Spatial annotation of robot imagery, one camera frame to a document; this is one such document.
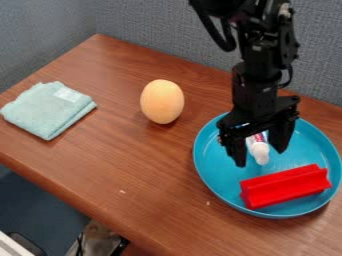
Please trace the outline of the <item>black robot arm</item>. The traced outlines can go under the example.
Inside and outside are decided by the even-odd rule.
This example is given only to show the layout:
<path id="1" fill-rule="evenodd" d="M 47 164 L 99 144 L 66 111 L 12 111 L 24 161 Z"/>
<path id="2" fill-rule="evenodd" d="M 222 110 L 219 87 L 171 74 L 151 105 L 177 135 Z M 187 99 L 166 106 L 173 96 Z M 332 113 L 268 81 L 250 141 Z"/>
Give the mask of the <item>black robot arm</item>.
<path id="1" fill-rule="evenodd" d="M 294 34 L 290 0 L 189 0 L 223 51 L 241 52 L 233 67 L 233 110 L 217 122 L 219 143 L 236 165 L 246 165 L 246 138 L 269 133 L 273 148 L 285 152 L 300 117 L 297 96 L 281 96 L 290 82 L 301 44 Z"/>

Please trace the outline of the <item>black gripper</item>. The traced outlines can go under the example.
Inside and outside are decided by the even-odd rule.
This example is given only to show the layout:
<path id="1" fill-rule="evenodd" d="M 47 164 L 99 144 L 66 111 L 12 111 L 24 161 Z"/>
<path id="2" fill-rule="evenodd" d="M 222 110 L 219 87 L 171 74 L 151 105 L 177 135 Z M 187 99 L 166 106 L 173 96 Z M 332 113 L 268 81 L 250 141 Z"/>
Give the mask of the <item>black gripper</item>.
<path id="1" fill-rule="evenodd" d="M 298 96 L 280 96 L 278 85 L 282 72 L 272 79 L 252 77 L 246 65 L 233 68 L 233 110 L 217 123 L 219 143 L 238 167 L 246 166 L 250 135 L 269 131 L 268 139 L 273 148 L 282 154 L 289 146 L 296 121 L 300 117 Z"/>

